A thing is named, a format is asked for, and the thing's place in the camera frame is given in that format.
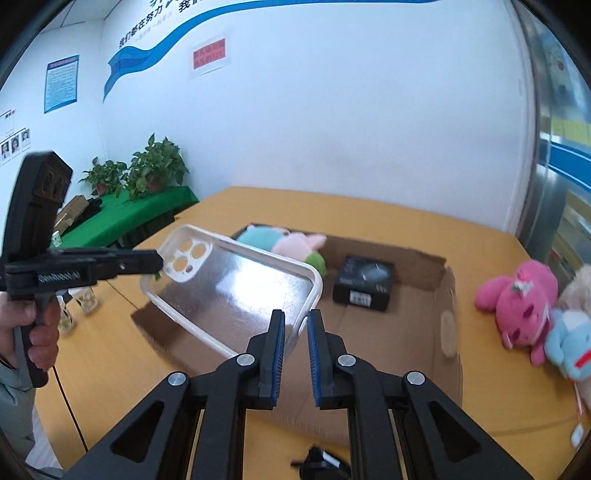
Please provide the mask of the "person left hand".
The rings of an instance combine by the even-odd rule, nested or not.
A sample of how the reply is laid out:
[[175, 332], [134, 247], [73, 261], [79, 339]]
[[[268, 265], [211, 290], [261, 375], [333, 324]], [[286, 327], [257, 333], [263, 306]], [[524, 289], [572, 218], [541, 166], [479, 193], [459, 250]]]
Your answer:
[[[55, 297], [52, 298], [43, 314], [43, 320], [30, 332], [31, 347], [29, 359], [42, 370], [55, 365], [58, 355], [58, 323], [61, 309]], [[9, 368], [18, 367], [14, 330], [31, 325], [37, 318], [33, 301], [13, 301], [5, 292], [1, 293], [1, 360]]]

